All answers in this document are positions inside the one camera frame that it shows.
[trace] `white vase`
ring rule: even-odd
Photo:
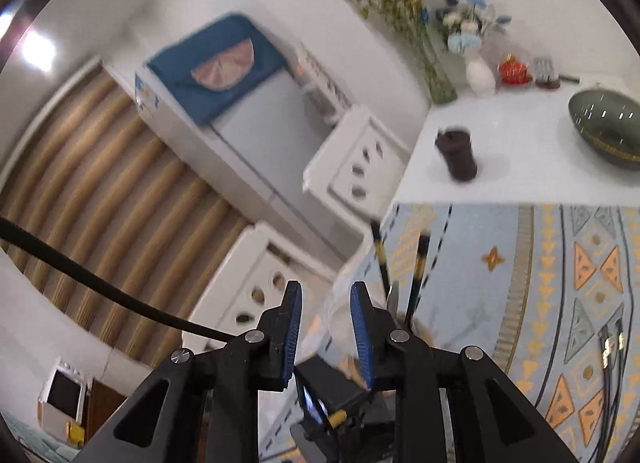
[[[478,50],[466,50],[466,80],[477,97],[495,95],[495,76]]]

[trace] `chopsticks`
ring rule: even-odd
[[[391,286],[389,284],[389,271],[386,268],[385,247],[382,244],[380,236],[380,222],[372,219],[370,221],[371,234],[373,235],[373,246],[376,249],[376,257],[378,258],[378,266],[380,267],[380,276],[382,276],[382,288],[385,290],[385,298],[389,296]]]
[[[388,271],[388,267],[386,266],[385,247],[382,244],[382,236],[380,234],[380,222],[375,219],[372,219],[369,224],[371,226],[371,234],[373,236],[373,245],[374,245],[374,248],[376,249],[378,266],[380,267],[380,276],[382,277],[382,287],[385,291],[385,298],[388,299],[389,293],[391,291],[391,286],[389,284],[389,271]],[[431,241],[431,234],[428,233],[427,231],[422,231],[420,233],[420,236],[418,237],[418,249],[415,257],[414,278],[411,283],[409,303],[407,305],[406,314],[404,316],[404,326],[409,329],[411,329],[412,322],[414,320],[414,313],[418,307],[418,297],[420,296],[420,285],[422,284],[422,278],[424,277],[424,265],[426,264],[426,261],[427,261],[427,253],[429,250],[430,241]]]
[[[424,277],[424,265],[427,261],[427,252],[429,250],[429,242],[431,234],[426,231],[420,233],[418,237],[418,250],[415,256],[414,279],[411,282],[411,292],[409,293],[409,303],[406,307],[406,315],[404,316],[404,326],[411,330],[414,320],[414,313],[418,307],[418,296],[420,295],[420,283]]]

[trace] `black cable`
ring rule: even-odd
[[[622,397],[622,375],[623,375],[623,371],[622,371],[622,364],[623,364],[623,360],[622,360],[622,349],[620,349],[620,335],[622,335],[622,319],[618,319],[618,321],[616,321],[616,330],[617,330],[617,335],[616,335],[616,344],[618,346],[618,378],[616,379],[616,396],[613,399],[613,411],[609,417],[609,433],[607,434],[607,439],[604,445],[604,449],[602,451],[602,459],[597,462],[597,463],[602,463],[602,461],[604,461],[604,458],[606,458],[607,456],[607,452],[609,451],[609,445],[611,443],[611,439],[613,438],[613,431],[616,427],[616,420],[618,419],[618,410],[620,409],[620,399]]]
[[[109,300],[113,300],[113,302],[131,310],[133,313],[142,315],[170,328],[186,331],[220,342],[228,342],[232,338],[235,338],[235,335],[195,324],[174,315],[169,315],[164,311],[149,306],[141,300],[127,295],[112,284],[107,283],[104,279],[91,273],[88,269],[84,268],[84,266],[72,261],[63,253],[53,249],[45,242],[40,241],[36,236],[31,235],[26,230],[21,229],[18,225],[5,218],[0,218],[0,238],[9,241],[19,249],[30,253],[34,257],[47,263],[47,265],[52,266],[52,268],[65,273],[78,281],[78,283],[84,284],[84,286],[91,288]]]
[[[609,329],[606,325],[602,327],[600,333],[598,333],[599,341],[600,341],[600,352],[604,355],[606,352],[606,342],[609,339]],[[611,396],[611,359],[610,353],[607,355],[606,359],[607,366],[604,367],[604,358],[603,358],[603,377],[604,377],[604,397],[603,397],[603,408],[602,408],[602,423],[600,424],[600,436],[598,438],[598,443],[596,444],[591,457],[589,458],[588,463],[591,463],[593,458],[595,457],[595,463],[600,463],[603,459],[603,447],[607,440],[607,435],[609,433],[609,420],[610,420],[610,396]]]
[[[600,332],[600,348],[604,352],[609,341],[609,328],[605,325],[604,337]],[[604,368],[604,409],[602,411],[602,423],[600,424],[600,438],[596,451],[596,463],[600,463],[603,458],[604,444],[609,433],[610,399],[611,399],[611,354],[607,355],[607,367]]]

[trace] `patterned tablecloth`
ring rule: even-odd
[[[427,267],[434,255],[437,262],[415,316],[433,345],[450,351],[478,345],[491,354],[584,463],[592,461],[600,438],[605,402],[600,334],[608,332],[614,428],[605,461],[613,462],[640,424],[640,299],[635,299],[640,292],[640,211],[400,205],[382,227],[390,277],[400,283],[400,310],[408,300],[421,230],[431,231]],[[371,293],[380,291],[374,253],[363,257],[355,269],[343,270],[335,293],[348,291],[347,280],[363,280]],[[332,347],[326,329],[318,325],[316,336],[307,344],[315,342],[316,350],[337,365],[344,355],[335,343]],[[289,400],[290,407],[261,444],[264,455],[290,443],[288,425],[300,413],[294,395]]]

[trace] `red decorative object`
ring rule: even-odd
[[[524,86],[533,81],[527,65],[518,62],[514,55],[509,54],[507,59],[498,68],[502,83],[506,86]]]

